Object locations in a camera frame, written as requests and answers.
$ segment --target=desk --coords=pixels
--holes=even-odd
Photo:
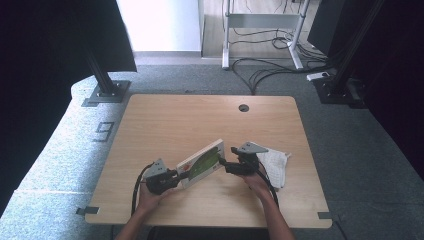
[[[241,112],[246,104],[249,111]],[[87,214],[89,223],[124,224],[135,180],[162,158],[170,169],[217,139],[230,147],[253,141],[292,153],[280,209],[293,228],[328,228],[330,219],[296,103],[292,97],[133,95],[120,123]],[[146,222],[167,226],[266,227],[259,200],[238,177],[221,168],[194,186],[164,199]]]

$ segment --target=gray carpet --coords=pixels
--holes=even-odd
[[[261,68],[240,66],[246,77]],[[131,80],[124,102],[81,107],[96,81],[73,86],[66,114],[0,220],[0,239],[110,237],[110,226],[88,224],[75,211],[90,202],[131,94],[250,94],[219,65],[139,66],[110,76]],[[304,74],[270,77],[257,95],[296,99],[329,209],[347,239],[424,239],[424,183],[368,110],[322,105]],[[96,133],[101,122],[115,123],[105,142],[95,141],[107,137]],[[294,232],[298,239],[344,239],[335,225]]]

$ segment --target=black tripod base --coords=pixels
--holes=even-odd
[[[363,99],[363,85],[360,81],[349,79],[342,93],[334,93],[332,78],[313,81],[322,104],[344,104],[351,108],[366,108]]]
[[[131,82],[112,81],[112,83],[114,85],[112,93],[103,93],[97,85],[90,98],[84,100],[82,107],[97,107],[99,103],[121,103]]]

